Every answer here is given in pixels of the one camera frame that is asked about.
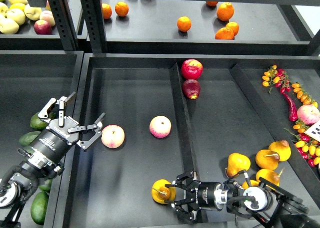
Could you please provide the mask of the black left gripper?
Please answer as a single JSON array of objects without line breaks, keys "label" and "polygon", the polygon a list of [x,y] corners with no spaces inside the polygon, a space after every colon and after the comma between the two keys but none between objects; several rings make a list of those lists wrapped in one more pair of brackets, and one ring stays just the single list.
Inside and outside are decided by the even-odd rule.
[{"label": "black left gripper", "polygon": [[[76,94],[74,91],[68,97],[51,98],[38,113],[38,118],[49,125],[30,144],[34,153],[28,162],[32,165],[57,164],[75,143],[86,151],[101,137],[106,116],[104,112],[90,125],[80,126],[72,117],[65,117],[65,109],[75,100]],[[50,117],[53,111],[57,112],[58,119],[52,120]]]}]

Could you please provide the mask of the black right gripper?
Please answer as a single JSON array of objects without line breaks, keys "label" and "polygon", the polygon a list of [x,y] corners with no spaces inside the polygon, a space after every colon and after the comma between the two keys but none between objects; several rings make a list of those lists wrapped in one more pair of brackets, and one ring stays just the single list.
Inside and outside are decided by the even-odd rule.
[{"label": "black right gripper", "polygon": [[177,175],[176,179],[165,185],[166,188],[180,188],[185,190],[186,199],[172,201],[171,206],[176,214],[189,222],[202,219],[201,210],[221,211],[223,186],[219,182],[200,182],[196,171],[188,171]]}]

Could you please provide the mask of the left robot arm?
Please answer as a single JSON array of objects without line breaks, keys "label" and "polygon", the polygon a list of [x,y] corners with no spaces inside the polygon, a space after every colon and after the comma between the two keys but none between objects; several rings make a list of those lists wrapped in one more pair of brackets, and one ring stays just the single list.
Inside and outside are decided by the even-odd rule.
[{"label": "left robot arm", "polygon": [[69,97],[48,101],[37,115],[47,125],[30,143],[32,152],[20,149],[19,153],[26,160],[11,167],[1,179],[0,207],[10,210],[0,223],[2,228],[21,227],[18,220],[26,202],[44,181],[63,173],[62,158],[72,146],[86,150],[102,135],[104,113],[93,124],[83,126],[65,115],[65,108],[75,97],[73,92]]}]

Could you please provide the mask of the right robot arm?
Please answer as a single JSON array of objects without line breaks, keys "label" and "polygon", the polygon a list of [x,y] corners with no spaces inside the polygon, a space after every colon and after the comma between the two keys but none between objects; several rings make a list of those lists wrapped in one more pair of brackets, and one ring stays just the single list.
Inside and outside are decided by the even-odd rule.
[{"label": "right robot arm", "polygon": [[176,213],[188,220],[196,220],[198,211],[221,211],[237,217],[253,218],[264,228],[318,228],[319,222],[308,216],[308,208],[302,199],[285,191],[265,178],[253,186],[246,170],[238,172],[244,175],[248,188],[243,188],[234,177],[223,183],[201,182],[195,171],[177,176],[166,188],[184,190],[184,199],[167,200]]}]

